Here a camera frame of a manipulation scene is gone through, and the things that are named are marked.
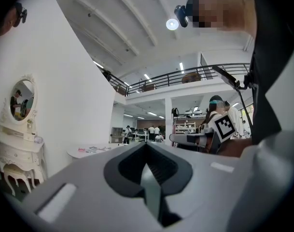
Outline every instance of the metal railing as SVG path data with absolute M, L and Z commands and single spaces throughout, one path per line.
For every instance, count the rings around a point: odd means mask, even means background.
M 189 69 L 184 69 L 183 71 L 170 72 L 164 75 L 159 75 L 151 78 L 150 80 L 140 81 L 131 84 L 130 87 L 127 86 L 119 78 L 115 77 L 111 73 L 101 69 L 107 80 L 113 86 L 113 88 L 120 94 L 124 96 L 129 96 L 133 93 L 147 92 L 150 90 L 155 90 L 162 87 L 169 87 L 178 84 L 198 82 L 201 80 L 210 80 L 219 78 L 218 75 L 212 69 L 213 66 L 218 66 L 224 69 L 226 72 L 232 76 L 246 75 L 249 72 L 249 63 L 230 63 L 230 64 L 216 64 L 216 65 L 206 65 L 199 66 Z

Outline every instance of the person in white shirt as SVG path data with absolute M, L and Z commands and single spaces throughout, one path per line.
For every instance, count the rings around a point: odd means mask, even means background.
M 158 134 L 160 134 L 160 129 L 159 129 L 159 127 L 157 126 L 157 127 L 154 129 L 154 136 L 156 137 Z
M 206 111 L 206 119 L 203 124 L 206 123 L 209 128 L 215 128 L 215 123 L 213 121 L 223 115 L 225 111 L 225 103 L 220 96 L 214 95 L 210 98 L 209 109 Z
M 164 137 L 162 136 L 162 134 L 158 134 L 156 137 L 155 137 L 155 142 L 157 143 L 161 143 L 164 141 Z
M 127 126 L 126 131 L 125 131 L 125 135 L 124 135 L 124 140 L 123 140 L 124 144 L 129 144 L 129 135 L 130 135 L 130 133 L 132 133 L 132 131 L 130 129 L 130 126 Z
M 150 133 L 150 141 L 154 141 L 154 132 L 155 132 L 155 129 L 154 129 L 154 126 L 151 126 L 149 129 L 148 129 L 149 133 Z
M 243 136 L 243 124 L 240 118 L 240 112 L 233 106 L 231 106 L 227 101 L 225 102 L 225 111 L 228 113 L 231 118 L 238 134 L 239 138 Z

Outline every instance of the stool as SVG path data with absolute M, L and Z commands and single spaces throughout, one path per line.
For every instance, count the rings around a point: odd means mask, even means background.
M 5 179 L 6 183 L 8 184 L 8 186 L 10 187 L 10 189 L 12 190 L 13 196 L 15 196 L 15 191 L 14 191 L 14 188 L 12 187 L 11 183 L 8 180 L 8 176 L 11 176 L 15 179 L 17 186 L 19 186 L 17 179 L 22 179 L 25 182 L 29 192 L 31 192 L 31 187 L 30 187 L 30 183 L 28 180 L 28 174 L 30 174 L 31 179 L 32 179 L 32 186 L 33 186 L 33 188 L 35 188 L 33 170 L 24 171 L 14 164 L 6 164 L 3 168 L 3 171 L 4 171 L 4 179 Z

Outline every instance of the black cap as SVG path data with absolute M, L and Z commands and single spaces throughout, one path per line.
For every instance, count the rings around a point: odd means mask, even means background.
M 14 4 L 14 8 L 16 9 L 16 13 L 17 13 L 17 20 L 15 22 L 15 24 L 13 25 L 14 28 L 18 27 L 19 23 L 20 23 L 20 19 L 21 19 L 21 13 L 22 13 L 22 4 L 17 2 Z
M 214 95 L 210 98 L 209 101 L 223 101 L 222 98 L 218 95 Z

